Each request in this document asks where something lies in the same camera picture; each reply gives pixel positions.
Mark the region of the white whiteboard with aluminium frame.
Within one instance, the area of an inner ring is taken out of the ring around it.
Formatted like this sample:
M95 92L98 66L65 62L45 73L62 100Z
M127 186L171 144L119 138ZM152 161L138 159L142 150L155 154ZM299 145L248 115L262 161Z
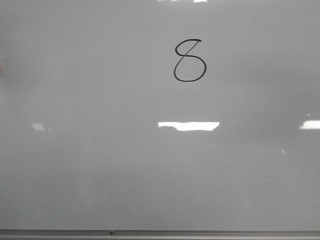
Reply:
M3 0L3 240L317 240L317 0Z

